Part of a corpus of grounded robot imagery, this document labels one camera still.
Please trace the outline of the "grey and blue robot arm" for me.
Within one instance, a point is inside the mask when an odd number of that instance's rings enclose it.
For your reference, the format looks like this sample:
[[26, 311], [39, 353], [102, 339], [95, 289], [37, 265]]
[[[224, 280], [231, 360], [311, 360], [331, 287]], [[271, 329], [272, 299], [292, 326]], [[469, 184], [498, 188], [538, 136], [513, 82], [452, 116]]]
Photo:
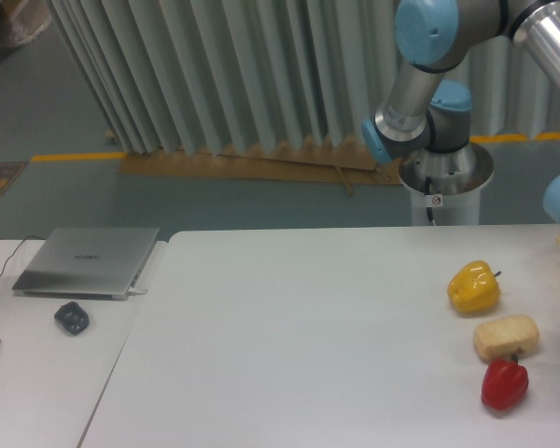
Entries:
[[494, 163], [470, 141], [469, 89], [444, 76], [472, 47], [498, 36], [525, 49], [560, 89], [560, 1], [399, 3], [395, 37], [403, 63], [361, 132], [378, 163], [400, 161], [415, 225], [479, 222]]

